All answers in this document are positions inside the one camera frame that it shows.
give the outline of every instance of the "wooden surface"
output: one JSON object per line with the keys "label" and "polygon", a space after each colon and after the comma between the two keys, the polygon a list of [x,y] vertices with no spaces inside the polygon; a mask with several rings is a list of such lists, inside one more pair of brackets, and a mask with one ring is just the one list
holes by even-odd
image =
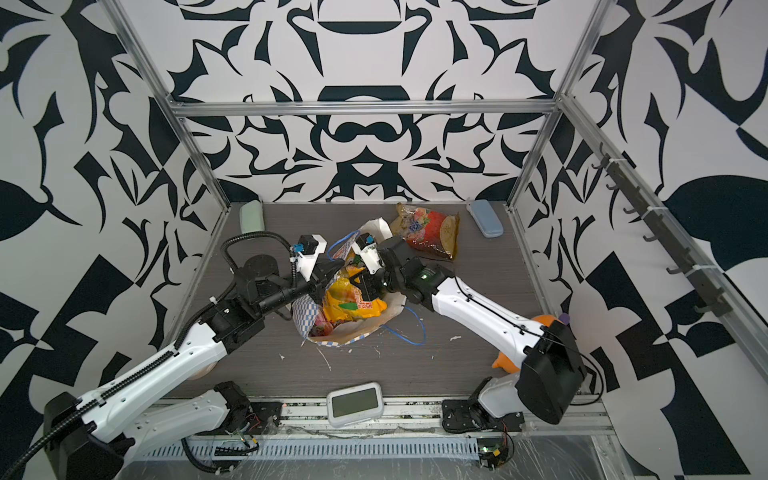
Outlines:
{"label": "wooden surface", "polygon": [[[447,214],[459,212],[458,257],[452,265],[457,276],[489,299],[520,315],[541,313],[503,204],[494,205],[504,235],[486,239],[463,204],[431,208]],[[240,233],[239,205],[233,205],[220,240]],[[329,245],[368,220],[397,216],[391,204],[269,204],[264,207],[266,228],[289,242],[305,233],[319,233]],[[289,271],[286,251],[274,240],[259,239],[230,248],[242,265],[252,255],[268,253],[277,258],[280,274]],[[223,291],[232,279],[228,266],[216,252],[210,259],[190,312]],[[325,396],[334,389],[376,381],[385,396],[468,395],[486,376],[501,376],[492,369],[498,350],[463,325],[413,306],[424,319],[427,341],[412,346],[385,329],[346,348],[316,346],[302,340],[293,322],[276,314],[265,329],[222,359],[216,368],[197,380],[182,383],[169,397],[200,395],[219,382],[233,380],[249,396]],[[388,325],[415,342],[421,342],[419,322],[407,310]]]}

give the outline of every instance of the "blue cable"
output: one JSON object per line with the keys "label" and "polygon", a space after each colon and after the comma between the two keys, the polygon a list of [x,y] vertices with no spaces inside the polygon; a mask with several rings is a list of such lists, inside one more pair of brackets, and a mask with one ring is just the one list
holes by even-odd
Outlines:
{"label": "blue cable", "polygon": [[390,332],[394,333],[396,336],[400,337],[401,339],[405,340],[406,342],[410,343],[411,345],[421,346],[427,343],[427,330],[424,328],[424,322],[422,322],[422,319],[419,318],[418,313],[414,312],[412,308],[410,307],[404,307],[405,310],[408,310],[410,313],[413,313],[413,316],[416,317],[416,319],[419,321],[419,325],[422,326],[422,333],[424,334],[424,340],[421,341],[421,343],[412,342],[411,340],[406,339],[404,336],[397,333],[395,330],[389,328],[387,325],[382,325],[384,328],[389,330]]}
{"label": "blue cable", "polygon": [[352,233],[350,233],[350,234],[349,234],[349,235],[347,235],[346,237],[342,238],[342,239],[341,239],[341,240],[339,240],[338,242],[336,242],[336,243],[334,243],[333,245],[331,245],[331,247],[330,247],[330,248],[328,249],[328,251],[326,252],[326,255],[328,256],[328,260],[331,260],[331,251],[333,251],[333,249],[334,249],[334,248],[336,248],[336,247],[339,245],[339,243],[343,243],[343,242],[346,242],[347,240],[349,240],[349,238],[350,238],[352,235],[354,235],[354,234],[356,234],[356,233],[360,233],[360,230],[355,230],[355,231],[353,231]]}

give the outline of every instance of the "red wire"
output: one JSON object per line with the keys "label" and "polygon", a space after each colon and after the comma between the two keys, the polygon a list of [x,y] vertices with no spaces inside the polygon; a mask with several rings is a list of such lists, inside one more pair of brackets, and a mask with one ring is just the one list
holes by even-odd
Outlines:
{"label": "red wire", "polygon": [[257,423],[256,425],[252,425],[252,426],[251,426],[251,427],[248,429],[248,432],[250,432],[251,430],[255,429],[257,426],[261,425],[261,420],[259,420],[259,416],[258,416],[258,415],[256,415],[255,413],[252,413],[251,415],[253,415],[253,417],[256,419],[256,421],[257,421],[258,423]]}

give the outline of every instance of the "black and white patterned wall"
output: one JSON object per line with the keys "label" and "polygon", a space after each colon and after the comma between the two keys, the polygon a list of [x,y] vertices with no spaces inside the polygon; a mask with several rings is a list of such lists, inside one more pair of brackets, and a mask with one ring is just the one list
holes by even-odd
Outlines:
{"label": "black and white patterned wall", "polygon": [[[131,0],[178,101],[552,98],[594,0]],[[541,115],[208,118],[230,199],[506,200]]]}
{"label": "black and white patterned wall", "polygon": [[0,4],[0,111],[4,471],[48,400],[157,351],[220,207],[94,0]]}
{"label": "black and white patterned wall", "polygon": [[506,200],[543,114],[191,118],[231,201]]}
{"label": "black and white patterned wall", "polygon": [[[764,319],[767,7],[619,0],[575,90]],[[643,240],[597,162],[562,120],[518,212],[550,301],[603,370],[636,473],[766,478],[768,385],[717,318],[696,312],[698,295],[667,274],[671,259]]]}
{"label": "black and white patterned wall", "polygon": [[185,101],[552,98],[594,0],[130,0]]}

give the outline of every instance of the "robotic arm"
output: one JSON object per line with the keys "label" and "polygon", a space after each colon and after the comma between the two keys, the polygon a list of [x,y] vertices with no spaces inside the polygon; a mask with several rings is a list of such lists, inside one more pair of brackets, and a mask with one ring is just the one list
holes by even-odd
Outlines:
{"label": "robotic arm", "polygon": [[378,245],[384,268],[374,287],[399,291],[477,333],[520,368],[519,401],[551,424],[562,419],[587,376],[571,331],[559,322],[543,326],[485,298],[437,263],[424,264],[400,237]]}
{"label": "robotic arm", "polygon": [[[259,233],[251,235],[282,239]],[[43,437],[2,478],[9,478],[45,447],[59,480],[108,480],[133,458],[162,445],[198,432],[241,428],[250,403],[232,382],[156,412],[145,410],[256,335],[268,313],[305,294],[321,303],[343,266],[342,260],[318,261],[326,242],[315,235],[302,236],[297,245],[286,247],[292,261],[288,278],[278,276],[277,262],[268,255],[251,257],[238,267],[227,248],[247,235],[224,242],[222,253],[233,266],[234,281],[205,310],[193,315],[174,344],[79,398],[63,393],[51,400],[45,406]],[[546,422],[560,421],[586,376],[567,328],[557,322],[542,326],[492,302],[444,267],[424,264],[402,238],[391,237],[378,246],[371,243],[372,238],[368,245],[362,242],[356,248],[366,252],[363,259],[368,269],[362,284],[375,291],[403,293],[409,301],[467,326],[521,367],[519,401]]]}

